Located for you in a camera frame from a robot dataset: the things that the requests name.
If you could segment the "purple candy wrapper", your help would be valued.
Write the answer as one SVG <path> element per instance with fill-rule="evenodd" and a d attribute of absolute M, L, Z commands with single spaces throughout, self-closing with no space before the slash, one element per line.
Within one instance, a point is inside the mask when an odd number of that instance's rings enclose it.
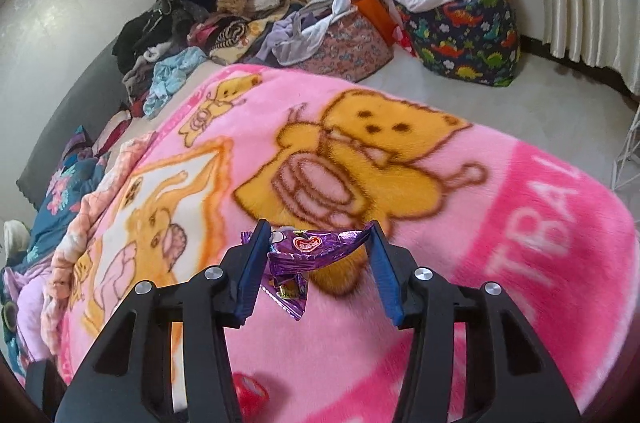
<path fill-rule="evenodd" d="M 295 321 L 303 318 L 309 274 L 352 255 L 369 228 L 326 231 L 272 228 L 260 290 Z"/>

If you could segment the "red small wrapper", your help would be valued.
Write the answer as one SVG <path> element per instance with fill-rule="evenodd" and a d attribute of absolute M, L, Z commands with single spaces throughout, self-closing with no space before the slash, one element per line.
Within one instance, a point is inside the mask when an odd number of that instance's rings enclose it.
<path fill-rule="evenodd" d="M 244 421 L 254 419 L 269 403 L 269 393 L 258 380 L 249 375 L 235 372 L 232 374 L 233 386 Z"/>

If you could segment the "pink cartoon fleece blanket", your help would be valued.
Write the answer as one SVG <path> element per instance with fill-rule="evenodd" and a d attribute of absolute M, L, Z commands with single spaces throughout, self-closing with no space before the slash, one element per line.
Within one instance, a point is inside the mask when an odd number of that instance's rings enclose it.
<path fill-rule="evenodd" d="M 499 282 L 579 409 L 639 349 L 639 242 L 612 191 L 510 135 L 347 81 L 235 65 L 113 154 L 55 250 L 41 334 L 73 380 L 140 280 L 221 261 L 244 230 L 354 230 L 463 285 Z"/>

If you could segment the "blue floral quilt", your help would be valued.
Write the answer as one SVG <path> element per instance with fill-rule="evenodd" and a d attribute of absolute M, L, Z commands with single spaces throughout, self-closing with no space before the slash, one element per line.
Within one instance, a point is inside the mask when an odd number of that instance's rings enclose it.
<path fill-rule="evenodd" d="M 41 288 L 49 275 L 52 253 L 66 234 L 85 195 L 105 174 L 107 156 L 93 152 L 93 142 L 79 126 L 67 142 L 52 174 L 24 250 L 1 270 L 1 323 L 8 364 L 24 382 L 29 362 L 50 357 L 40 339 Z"/>

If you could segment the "light blue garment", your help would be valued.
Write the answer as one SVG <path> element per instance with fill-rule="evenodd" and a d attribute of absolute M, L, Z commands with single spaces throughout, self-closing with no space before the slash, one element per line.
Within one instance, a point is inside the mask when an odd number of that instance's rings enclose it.
<path fill-rule="evenodd" d="M 174 56 L 157 62 L 153 69 L 149 94 L 143 104 L 143 114 L 152 119 L 160 113 L 169 100 L 181 90 L 189 76 L 207 60 L 205 53 L 196 46 L 187 47 Z"/>

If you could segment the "floral fabric bag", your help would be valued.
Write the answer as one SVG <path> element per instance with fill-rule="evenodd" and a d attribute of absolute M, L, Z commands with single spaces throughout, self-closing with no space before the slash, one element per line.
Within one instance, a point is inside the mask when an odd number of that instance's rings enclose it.
<path fill-rule="evenodd" d="M 294 68 L 357 83 L 382 69 L 393 57 L 393 50 L 375 26 L 353 12 L 331 24 L 318 50 Z"/>

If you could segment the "dinosaur print laundry basket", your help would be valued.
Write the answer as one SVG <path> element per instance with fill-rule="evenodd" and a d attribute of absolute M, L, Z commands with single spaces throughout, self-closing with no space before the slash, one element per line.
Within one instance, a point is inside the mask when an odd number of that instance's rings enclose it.
<path fill-rule="evenodd" d="M 408 41 L 428 70 L 493 87 L 515 79 L 521 49 L 511 0 L 455 0 L 421 13 L 398 10 Z"/>

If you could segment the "pile of clothes on bed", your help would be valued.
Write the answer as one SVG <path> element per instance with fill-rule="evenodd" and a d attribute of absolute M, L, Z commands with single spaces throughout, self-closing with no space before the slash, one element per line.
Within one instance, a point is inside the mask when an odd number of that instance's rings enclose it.
<path fill-rule="evenodd" d="M 157 62 L 187 47 L 232 65 L 254 58 L 273 24 L 310 0 L 155 0 L 122 26 L 112 55 L 130 105 L 142 107 Z"/>

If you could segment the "orange bag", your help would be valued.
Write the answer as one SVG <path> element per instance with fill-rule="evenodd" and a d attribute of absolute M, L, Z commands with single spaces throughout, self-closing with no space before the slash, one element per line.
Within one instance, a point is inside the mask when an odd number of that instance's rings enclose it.
<path fill-rule="evenodd" d="M 381 0 L 350 0 L 359 13 L 370 21 L 373 27 L 378 30 L 383 40 L 388 46 L 395 43 L 394 32 L 396 22 L 390 16 L 390 12 Z"/>

